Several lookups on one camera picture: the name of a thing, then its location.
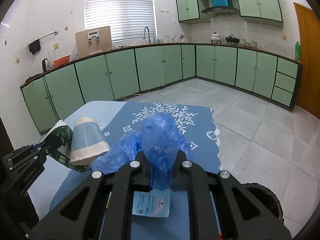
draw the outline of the window blind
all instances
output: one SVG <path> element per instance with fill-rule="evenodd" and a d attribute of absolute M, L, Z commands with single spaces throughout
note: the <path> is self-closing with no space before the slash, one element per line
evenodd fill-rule
<path fill-rule="evenodd" d="M 112 41 L 156 37 L 153 0 L 85 0 L 85 28 L 110 26 Z"/>

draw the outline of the range hood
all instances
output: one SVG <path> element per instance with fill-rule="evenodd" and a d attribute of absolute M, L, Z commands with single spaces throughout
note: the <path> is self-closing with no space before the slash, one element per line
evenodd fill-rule
<path fill-rule="evenodd" d="M 209 15 L 211 18 L 224 15 L 240 15 L 240 11 L 234 7 L 217 6 L 203 10 L 202 13 Z"/>

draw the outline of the orange door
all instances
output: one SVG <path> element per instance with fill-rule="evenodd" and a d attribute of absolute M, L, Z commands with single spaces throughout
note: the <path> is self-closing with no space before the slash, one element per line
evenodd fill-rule
<path fill-rule="evenodd" d="M 320 118 L 320 22 L 315 13 L 297 3 L 301 41 L 302 79 L 297 105 Z"/>

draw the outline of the towel rack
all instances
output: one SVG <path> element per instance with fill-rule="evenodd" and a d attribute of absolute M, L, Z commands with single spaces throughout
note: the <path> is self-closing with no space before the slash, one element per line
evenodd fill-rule
<path fill-rule="evenodd" d="M 51 35 L 51 34 L 55 34 L 55 35 L 57 35 L 57 34 L 58 34 L 58 31 L 55 31 L 55 32 L 53 32 L 53 33 L 49 33 L 49 34 L 47 34 L 47 35 L 45 35 L 45 36 L 43 36 L 43 37 L 39 38 L 39 40 L 41 40 L 41 39 L 43 39 L 44 37 L 49 36 L 49 35 Z"/>

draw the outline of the white wall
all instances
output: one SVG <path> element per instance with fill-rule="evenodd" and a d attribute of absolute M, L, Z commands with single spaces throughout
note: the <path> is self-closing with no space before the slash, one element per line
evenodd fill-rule
<path fill-rule="evenodd" d="M 176 0 L 154 0 L 158 37 L 181 34 L 191 42 L 190 25 L 179 24 Z M 84 30 L 84 0 L 15 0 L 0 25 L 0 117 L 14 148 L 37 143 L 39 133 L 28 112 L 19 86 L 26 78 L 42 72 L 41 62 L 49 58 L 53 44 L 55 57 L 76 56 L 75 33 Z M 41 50 L 32 55 L 27 44 L 50 32 L 40 40 Z M 118 45 L 140 45 L 147 40 L 116 42 Z M 14 56 L 20 57 L 15 63 Z"/>
<path fill-rule="evenodd" d="M 284 28 L 275 28 L 268 25 L 246 23 L 240 16 L 216 17 L 211 23 L 192 24 L 191 40 L 196 43 L 209 43 L 209 35 L 216 32 L 221 35 L 221 41 L 227 43 L 225 37 L 233 34 L 237 38 L 257 41 L 258 48 L 274 52 L 294 59 L 294 46 L 300 42 L 299 25 L 294 2 L 308 8 L 306 0 L 279 0 Z"/>

